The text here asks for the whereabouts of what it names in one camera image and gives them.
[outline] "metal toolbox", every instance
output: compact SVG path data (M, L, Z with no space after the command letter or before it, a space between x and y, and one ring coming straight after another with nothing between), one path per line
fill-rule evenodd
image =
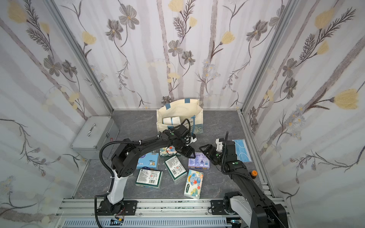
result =
M118 133L119 128L110 116L92 116L76 136L71 148L86 159L99 159L101 147L115 141ZM112 147L104 149L104 157L109 157Z

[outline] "canvas bag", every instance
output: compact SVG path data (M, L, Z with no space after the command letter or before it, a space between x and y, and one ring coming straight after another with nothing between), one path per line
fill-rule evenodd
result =
M175 127L177 125L163 124L162 120L165 117L179 116L180 121L189 119L191 126L191 133L203 133L203 109L199 105L198 99L181 99L173 101L157 110L157 131L163 132L166 129ZM184 123L186 128L189 128L187 122Z

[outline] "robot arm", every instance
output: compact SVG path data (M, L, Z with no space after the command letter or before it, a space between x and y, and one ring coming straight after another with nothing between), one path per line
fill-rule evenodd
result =
M227 137L228 133L224 141L223 152L216 151L216 147L211 144L199 148L212 164L221 165L222 174L229 175L244 195L243 197L239 192L226 193L224 197L225 211L229 214L237 212L249 224L250 228L287 228L288 221L284 207L281 204L274 204L256 185L246 166L240 160L237 160L234 142L227 141ZM172 145L181 155L195 158L195 150L189 146L195 140L195 135L190 136L190 129L181 124L175 128L164 130L157 137L151 139L140 141L125 139L113 142L120 143L111 157L114 180L111 183L111 191L104 195L104 201L100 203L99 209L95 209L96 213L98 215L113 215L124 208L123 192L125 184L128 176L136 169L138 159L141 156L153 150Z
M281 204L274 204L251 178L244 163L237 159L234 141L224 141L223 152L211 144L199 148L214 165L221 165L221 171L238 185L239 192L226 193L223 199L227 213L237 212L250 228L287 228L287 213Z

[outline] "blue bag strap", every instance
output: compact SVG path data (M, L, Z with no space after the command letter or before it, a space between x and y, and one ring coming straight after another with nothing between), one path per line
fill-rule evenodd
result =
M194 130L195 130L195 115L191 117L193 119L193 130L191 132L191 135L193 135Z

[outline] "wall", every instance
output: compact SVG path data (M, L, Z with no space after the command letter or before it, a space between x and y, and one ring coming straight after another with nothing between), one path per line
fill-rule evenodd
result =
M108 112L42 1L0 6L0 226L48 227L87 163L70 144Z
M300 1L244 115L296 227L363 227L365 4Z
M241 108L286 2L56 0L118 109Z

